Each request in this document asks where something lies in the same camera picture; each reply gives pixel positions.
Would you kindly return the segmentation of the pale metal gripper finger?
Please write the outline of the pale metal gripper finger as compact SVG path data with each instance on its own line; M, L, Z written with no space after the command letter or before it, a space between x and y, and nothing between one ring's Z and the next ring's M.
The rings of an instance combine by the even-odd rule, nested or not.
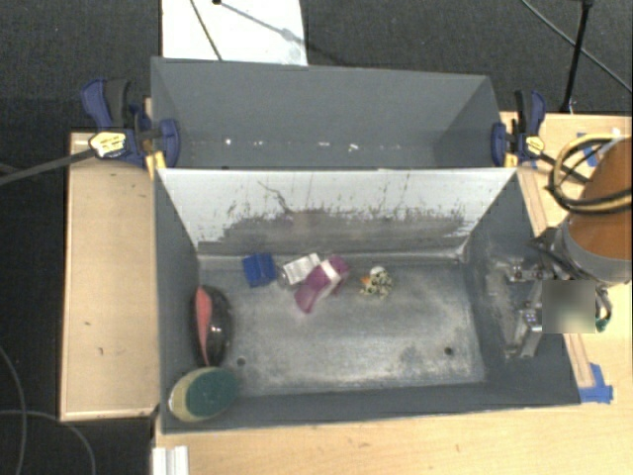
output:
M495 262L494 269L509 283L532 282L539 279L538 267L526 267L522 259L506 259Z
M512 316L504 353L508 358L532 358L543 335L542 310L526 302Z

